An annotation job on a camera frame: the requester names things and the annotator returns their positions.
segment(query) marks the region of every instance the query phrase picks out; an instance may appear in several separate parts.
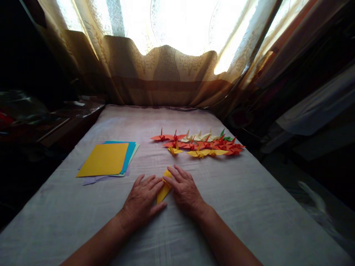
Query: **left hand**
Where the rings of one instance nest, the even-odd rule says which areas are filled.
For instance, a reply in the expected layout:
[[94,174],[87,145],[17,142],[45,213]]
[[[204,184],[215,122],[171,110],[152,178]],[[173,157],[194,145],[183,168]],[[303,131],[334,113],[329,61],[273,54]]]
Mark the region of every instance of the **left hand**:
[[151,175],[142,181],[143,177],[144,175],[140,175],[136,179],[122,210],[117,214],[126,234],[131,234],[146,225],[167,205],[162,201],[153,206],[156,195],[164,185],[163,179]]

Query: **green origami crane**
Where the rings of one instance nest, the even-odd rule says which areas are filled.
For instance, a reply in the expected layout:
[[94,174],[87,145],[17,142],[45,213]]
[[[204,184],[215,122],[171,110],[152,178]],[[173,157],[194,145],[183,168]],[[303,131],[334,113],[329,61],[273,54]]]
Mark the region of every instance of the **green origami crane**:
[[[224,135],[224,129],[222,130],[222,132],[221,132],[221,136],[223,136]],[[232,141],[234,138],[232,138],[232,137],[224,137],[224,140],[226,140],[226,141]]]

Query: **right hand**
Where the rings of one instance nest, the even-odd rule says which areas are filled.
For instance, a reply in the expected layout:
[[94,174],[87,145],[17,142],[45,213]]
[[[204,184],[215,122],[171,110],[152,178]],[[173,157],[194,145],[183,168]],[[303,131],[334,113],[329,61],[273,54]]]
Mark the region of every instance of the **right hand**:
[[177,206],[191,218],[198,219],[204,214],[208,205],[201,197],[191,174],[177,165],[174,167],[175,169],[168,167],[168,171],[175,180],[169,177],[163,179],[174,189]]

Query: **forearm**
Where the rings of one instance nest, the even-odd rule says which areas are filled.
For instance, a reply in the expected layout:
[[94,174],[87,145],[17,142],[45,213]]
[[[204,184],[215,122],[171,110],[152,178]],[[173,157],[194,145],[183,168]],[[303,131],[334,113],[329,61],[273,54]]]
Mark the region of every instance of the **forearm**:
[[106,265],[131,233],[118,213],[62,265]]
[[195,218],[221,265],[262,265],[209,205]]

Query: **finger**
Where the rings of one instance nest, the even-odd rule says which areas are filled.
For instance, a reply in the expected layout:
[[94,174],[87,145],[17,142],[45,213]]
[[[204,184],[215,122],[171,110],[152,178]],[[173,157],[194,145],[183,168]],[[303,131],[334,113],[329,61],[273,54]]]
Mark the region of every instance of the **finger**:
[[158,194],[158,192],[162,189],[162,187],[164,186],[164,182],[162,179],[159,180],[159,182],[157,184],[155,184],[154,187],[152,187],[151,189],[151,195],[153,197],[156,197],[156,195]]
[[190,179],[190,176],[187,174],[187,171],[185,171],[183,168],[181,168],[180,166],[177,166],[176,164],[174,164],[175,169],[179,172],[179,174],[185,178],[185,179]]
[[179,185],[178,182],[176,182],[174,179],[170,178],[170,177],[163,177],[163,179],[169,184],[171,185],[171,187],[176,191],[177,187]]
[[165,201],[160,202],[151,208],[151,217],[161,212],[168,204]]
[[134,181],[133,187],[139,186],[139,184],[141,183],[143,177],[144,177],[144,175],[140,175],[140,176],[136,179],[136,181]]
[[146,179],[142,181],[142,186],[146,186],[150,181],[152,181],[155,178],[155,175],[148,176]]
[[178,183],[181,183],[182,181],[184,181],[184,178],[174,168],[168,167],[168,171],[173,175],[173,177],[175,177],[175,180]]
[[147,189],[151,190],[157,183],[161,182],[161,178],[154,178],[147,184]]

